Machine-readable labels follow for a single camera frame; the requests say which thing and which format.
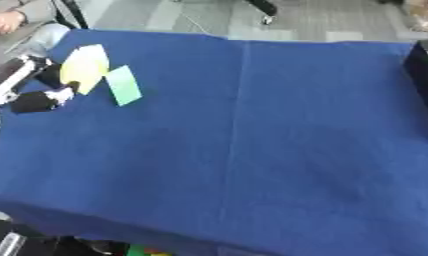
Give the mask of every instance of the black box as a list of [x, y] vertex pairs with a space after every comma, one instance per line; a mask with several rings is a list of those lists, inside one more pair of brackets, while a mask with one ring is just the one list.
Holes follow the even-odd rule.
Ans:
[[404, 67], [428, 108], [428, 40], [419, 41], [413, 46]]

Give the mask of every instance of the black chair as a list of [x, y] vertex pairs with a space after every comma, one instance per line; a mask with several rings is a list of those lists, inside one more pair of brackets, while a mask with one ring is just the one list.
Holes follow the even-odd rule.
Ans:
[[[75, 29], [76, 26], [71, 22], [69, 22], [68, 20], [66, 20], [65, 16], [58, 8], [55, 0], [51, 0], [51, 1], [57, 9], [57, 15], [55, 17], [57, 22], [69, 27], [70, 29]], [[59, 0], [59, 1], [62, 1], [62, 3], [66, 6], [66, 8], [69, 9], [72, 16], [76, 19], [77, 23], [79, 24], [80, 28], [89, 29], [88, 23], [86, 22], [85, 17], [83, 16], [82, 11], [80, 10], [80, 7], [77, 5], [76, 1], [74, 0]]]
[[[174, 2], [181, 2], [183, 0], [173, 0]], [[252, 4], [254, 7], [258, 8], [261, 12], [265, 13], [265, 16], [262, 17], [262, 24], [269, 25], [273, 22], [276, 14], [278, 13], [278, 8], [273, 3], [268, 0], [245, 0]]]

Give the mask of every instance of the floor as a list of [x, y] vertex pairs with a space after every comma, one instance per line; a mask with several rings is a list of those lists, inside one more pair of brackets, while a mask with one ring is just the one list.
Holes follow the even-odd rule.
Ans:
[[270, 41], [412, 41], [401, 8], [375, 0], [272, 0], [279, 16], [270, 26], [242, 0], [80, 0], [93, 28], [205, 33]]

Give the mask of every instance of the blue tablecloth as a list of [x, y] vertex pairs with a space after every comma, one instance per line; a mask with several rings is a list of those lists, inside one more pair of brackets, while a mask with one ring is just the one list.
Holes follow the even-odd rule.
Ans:
[[188, 255], [428, 256], [428, 112], [408, 44], [74, 31], [144, 98], [105, 82], [4, 113], [0, 210], [47, 234]]

